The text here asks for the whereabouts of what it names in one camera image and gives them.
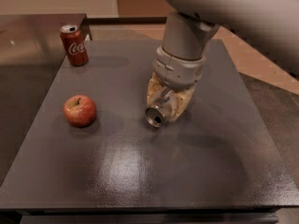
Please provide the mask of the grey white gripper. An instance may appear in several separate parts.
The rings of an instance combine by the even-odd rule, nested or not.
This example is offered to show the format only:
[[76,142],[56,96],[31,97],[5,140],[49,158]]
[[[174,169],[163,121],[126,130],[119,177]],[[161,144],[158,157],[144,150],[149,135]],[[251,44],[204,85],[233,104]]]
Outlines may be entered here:
[[201,78],[206,57],[187,61],[167,54],[162,47],[157,48],[153,62],[153,72],[147,91],[147,106],[166,100],[170,95],[170,122],[175,122],[189,105],[194,85]]

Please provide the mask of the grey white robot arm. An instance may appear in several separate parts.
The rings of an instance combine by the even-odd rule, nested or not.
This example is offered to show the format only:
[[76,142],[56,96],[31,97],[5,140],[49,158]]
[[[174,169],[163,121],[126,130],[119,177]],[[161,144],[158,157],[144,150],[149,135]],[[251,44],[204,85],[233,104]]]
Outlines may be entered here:
[[167,16],[147,94],[154,127],[185,111],[206,61],[206,47],[222,26],[283,70],[299,71],[299,0],[165,0]]

